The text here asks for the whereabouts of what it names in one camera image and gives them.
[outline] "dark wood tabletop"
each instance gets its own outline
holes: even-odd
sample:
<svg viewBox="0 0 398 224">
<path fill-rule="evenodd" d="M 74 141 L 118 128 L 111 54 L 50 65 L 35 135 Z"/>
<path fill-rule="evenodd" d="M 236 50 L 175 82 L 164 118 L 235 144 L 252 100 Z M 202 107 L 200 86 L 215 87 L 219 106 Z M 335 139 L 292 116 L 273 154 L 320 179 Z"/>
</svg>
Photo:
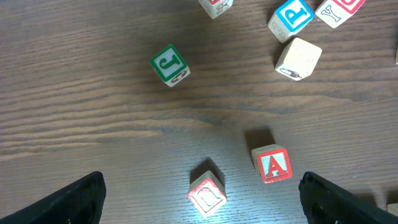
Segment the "dark wood tabletop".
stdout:
<svg viewBox="0 0 398 224">
<path fill-rule="evenodd" d="M 94 170 L 102 223 L 305 223 L 307 170 L 398 202 L 398 2 L 368 0 L 336 29 L 315 18 L 298 37 L 323 53 L 300 82 L 274 71 L 283 2 L 211 20 L 196 0 L 0 0 L 0 217 Z M 169 44 L 192 71 L 173 88 L 149 63 Z M 271 141 L 294 176 L 266 185 L 249 150 Z M 187 191 L 207 159 L 229 202 L 204 220 Z"/>
</svg>

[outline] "red border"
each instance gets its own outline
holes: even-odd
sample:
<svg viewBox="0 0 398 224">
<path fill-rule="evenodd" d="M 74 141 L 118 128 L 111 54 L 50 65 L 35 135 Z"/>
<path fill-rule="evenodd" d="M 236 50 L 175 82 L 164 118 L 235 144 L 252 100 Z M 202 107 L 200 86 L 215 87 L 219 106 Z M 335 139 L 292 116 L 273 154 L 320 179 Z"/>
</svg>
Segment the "red border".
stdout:
<svg viewBox="0 0 398 224">
<path fill-rule="evenodd" d="M 286 175 L 282 175 L 282 176 L 278 176 L 278 177 L 273 177 L 273 178 L 270 178 L 270 179 L 266 179 L 266 175 L 264 173 L 264 168 L 262 166 L 261 158 L 264 157 L 264 156 L 271 156 L 271 155 L 274 155 L 274 154 L 277 154 L 277 153 L 280 153 L 280 152 L 283 152 L 283 154 L 285 156 L 287 174 Z M 280 148 L 280 149 L 277 149 L 277 150 L 274 150 L 274 151 L 271 151 L 271 152 L 265 152 L 265 153 L 259 154 L 257 156 L 257 161 L 259 163 L 259 169 L 260 169 L 262 181 L 264 183 L 266 183 L 266 184 L 272 183 L 272 182 L 277 182 L 277 181 L 280 181 L 280 180 L 284 180 L 284 179 L 288 179 L 288 178 L 293 177 L 293 172 L 292 172 L 292 167 L 290 166 L 289 156 L 287 155 L 287 151 L 286 151 L 285 148 Z"/>
<path fill-rule="evenodd" d="M 221 0 L 209 0 L 210 4 L 215 5 L 219 3 Z"/>
<path fill-rule="evenodd" d="M 347 7 L 346 7 L 346 5 L 345 4 L 342 4 L 341 2 L 339 2 L 338 0 L 333 0 L 337 5 L 339 5 L 340 7 L 342 7 L 344 10 L 346 10 L 348 13 L 350 13 L 350 14 L 354 14 L 356 11 L 358 11 L 358 9 L 359 9 L 359 7 L 361 7 L 362 5 L 363 5 L 363 3 L 366 1 L 366 0 L 360 0 L 356 5 L 355 5 L 355 7 L 352 9 L 352 10 L 349 10 Z"/>
<path fill-rule="evenodd" d="M 214 183 L 213 179 L 211 179 L 211 177 L 205 179 L 201 184 L 198 184 L 194 189 L 192 189 L 189 193 L 188 193 L 188 199 L 189 201 L 192 202 L 192 204 L 195 206 L 195 208 L 204 216 L 204 217 L 208 217 L 210 216 L 212 213 L 214 213 L 215 211 L 217 211 L 221 206 L 223 206 L 224 204 L 220 205 L 220 207 L 218 207 L 216 210 L 213 211 L 214 207 L 216 207 L 217 205 L 215 205 L 213 208 L 211 208 L 209 211 L 205 212 L 201 206 L 196 202 L 196 200 L 193 198 L 193 194 L 196 193 L 198 190 L 202 189 L 204 185 L 206 185 L 207 183 L 210 183 L 212 187 L 214 187 L 215 189 L 218 190 L 218 194 L 219 196 L 223 199 L 222 201 L 220 201 L 219 203 L 223 203 L 223 201 L 225 201 L 224 203 L 226 203 L 228 200 L 226 198 L 226 196 L 224 195 L 224 193 L 221 191 L 220 188 L 218 188 L 218 186 L 216 185 L 216 183 Z"/>
</svg>

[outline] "red letter block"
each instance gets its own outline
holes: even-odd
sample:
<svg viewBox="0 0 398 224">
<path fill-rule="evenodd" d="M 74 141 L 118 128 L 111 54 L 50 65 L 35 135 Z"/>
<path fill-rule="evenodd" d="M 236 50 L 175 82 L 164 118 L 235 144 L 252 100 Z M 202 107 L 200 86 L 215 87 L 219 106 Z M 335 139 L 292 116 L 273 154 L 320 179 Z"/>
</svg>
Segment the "red letter block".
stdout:
<svg viewBox="0 0 398 224">
<path fill-rule="evenodd" d="M 277 182 L 293 176 L 286 149 L 276 144 L 251 151 L 254 168 L 264 183 Z"/>
<path fill-rule="evenodd" d="M 205 218 L 226 203 L 225 188 L 211 171 L 206 171 L 192 182 L 188 198 Z"/>
</svg>

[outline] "green border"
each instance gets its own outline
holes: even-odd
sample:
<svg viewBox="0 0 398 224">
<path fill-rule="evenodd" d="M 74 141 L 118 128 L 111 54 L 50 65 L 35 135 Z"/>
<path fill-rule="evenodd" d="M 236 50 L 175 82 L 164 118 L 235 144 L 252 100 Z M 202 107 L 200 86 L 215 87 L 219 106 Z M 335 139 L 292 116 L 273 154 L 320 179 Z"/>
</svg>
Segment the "green border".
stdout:
<svg viewBox="0 0 398 224">
<path fill-rule="evenodd" d="M 179 68 L 177 71 L 175 71 L 173 74 L 169 75 L 167 78 L 163 75 L 163 73 L 160 71 L 159 67 L 155 64 L 155 59 L 157 59 L 159 56 L 161 56 L 166 50 L 168 49 L 173 49 L 173 51 L 175 52 L 175 54 L 177 55 L 177 57 L 181 60 L 182 62 L 182 67 Z M 150 64 L 153 66 L 153 68 L 155 69 L 155 71 L 157 72 L 157 74 L 160 76 L 160 78 L 163 80 L 163 82 L 167 82 L 170 79 L 172 79 L 174 76 L 176 76 L 177 74 L 179 74 L 182 70 L 186 69 L 186 67 L 188 66 L 187 63 L 184 61 L 184 59 L 182 58 L 182 56 L 180 55 L 180 53 L 178 52 L 178 50 L 174 47 L 174 45 L 169 44 L 165 49 L 163 49 L 161 52 L 157 53 L 155 56 L 153 56 L 150 59 Z"/>
</svg>

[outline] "wooden block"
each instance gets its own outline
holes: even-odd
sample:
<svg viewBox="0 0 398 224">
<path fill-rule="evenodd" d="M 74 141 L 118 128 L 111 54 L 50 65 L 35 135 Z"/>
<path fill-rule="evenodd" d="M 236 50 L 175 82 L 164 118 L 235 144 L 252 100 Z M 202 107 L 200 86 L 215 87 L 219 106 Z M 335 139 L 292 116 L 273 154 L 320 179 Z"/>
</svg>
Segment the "wooden block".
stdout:
<svg viewBox="0 0 398 224">
<path fill-rule="evenodd" d="M 325 0 L 315 11 L 321 20 L 332 28 L 347 21 L 366 0 Z"/>
<path fill-rule="evenodd" d="M 293 176 L 286 149 L 276 144 L 251 151 L 254 168 L 264 183 L 272 183 Z"/>
<path fill-rule="evenodd" d="M 192 182 L 188 198 L 205 218 L 226 203 L 225 188 L 211 171 L 206 171 Z"/>
<path fill-rule="evenodd" d="M 278 8 L 268 28 L 282 43 L 299 33 L 313 18 L 313 11 L 303 0 L 289 0 Z"/>
<path fill-rule="evenodd" d="M 155 55 L 150 64 L 169 87 L 173 87 L 191 74 L 187 63 L 172 44 Z"/>
<path fill-rule="evenodd" d="M 387 212 L 398 217 L 398 203 L 387 205 Z"/>
<path fill-rule="evenodd" d="M 312 74 L 321 54 L 321 48 L 295 38 L 282 52 L 275 71 L 299 81 Z"/>
<path fill-rule="evenodd" d="M 212 19 L 217 18 L 232 7 L 233 2 L 234 0 L 199 0 L 201 6 Z"/>
</svg>

